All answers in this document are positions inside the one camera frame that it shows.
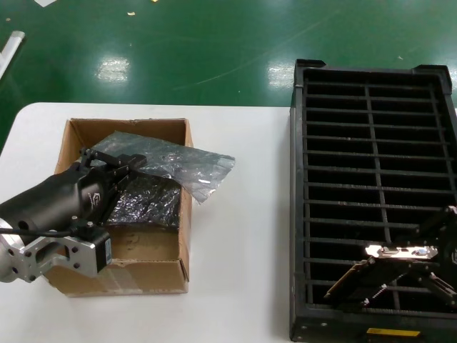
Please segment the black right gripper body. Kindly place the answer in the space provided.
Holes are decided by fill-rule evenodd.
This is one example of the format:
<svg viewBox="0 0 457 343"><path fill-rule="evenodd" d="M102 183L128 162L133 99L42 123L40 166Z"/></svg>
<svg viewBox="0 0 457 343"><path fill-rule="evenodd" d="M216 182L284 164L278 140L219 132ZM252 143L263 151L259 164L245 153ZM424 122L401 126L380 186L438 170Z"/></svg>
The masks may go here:
<svg viewBox="0 0 457 343"><path fill-rule="evenodd" d="M456 215L450 215L441 230L441 266L456 267Z"/></svg>

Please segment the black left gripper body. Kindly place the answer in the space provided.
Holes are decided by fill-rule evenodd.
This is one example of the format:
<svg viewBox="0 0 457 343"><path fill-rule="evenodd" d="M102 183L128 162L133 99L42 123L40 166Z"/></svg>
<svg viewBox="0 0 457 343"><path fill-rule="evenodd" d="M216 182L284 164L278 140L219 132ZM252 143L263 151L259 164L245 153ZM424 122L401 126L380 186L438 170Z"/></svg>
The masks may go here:
<svg viewBox="0 0 457 343"><path fill-rule="evenodd" d="M68 232L74 217L100 224L113 170L124 168L73 163L66 171L2 203L1 231Z"/></svg>

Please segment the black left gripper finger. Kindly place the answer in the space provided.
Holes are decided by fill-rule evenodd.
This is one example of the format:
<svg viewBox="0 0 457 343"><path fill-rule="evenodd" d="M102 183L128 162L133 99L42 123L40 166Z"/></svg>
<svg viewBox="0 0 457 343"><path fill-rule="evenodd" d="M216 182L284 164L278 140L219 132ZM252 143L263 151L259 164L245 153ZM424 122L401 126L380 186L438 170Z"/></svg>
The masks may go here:
<svg viewBox="0 0 457 343"><path fill-rule="evenodd" d="M98 150L81 148L81 164L85 167L90 167L93 161L101 162L108 168L118 169L125 168L128 171L137 170L143 167L147 158L141 154L112 156Z"/></svg>
<svg viewBox="0 0 457 343"><path fill-rule="evenodd" d="M104 224L110 217L120 196L131 181L131 170L113 170L109 176L109 187L101 212L101 223Z"/></svg>

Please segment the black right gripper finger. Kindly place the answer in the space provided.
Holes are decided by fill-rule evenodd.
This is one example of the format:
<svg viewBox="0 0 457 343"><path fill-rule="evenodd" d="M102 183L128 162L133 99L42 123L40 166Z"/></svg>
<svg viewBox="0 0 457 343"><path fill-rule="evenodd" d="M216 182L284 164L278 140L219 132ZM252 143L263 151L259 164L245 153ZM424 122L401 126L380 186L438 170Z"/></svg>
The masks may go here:
<svg viewBox="0 0 457 343"><path fill-rule="evenodd" d="M416 234L420 238L439 238L454 231L456 231L456 207L447 206L419 225Z"/></svg>
<svg viewBox="0 0 457 343"><path fill-rule="evenodd" d="M440 278L437 266L409 266L407 275L431 291L449 307L456 308L456 285Z"/></svg>

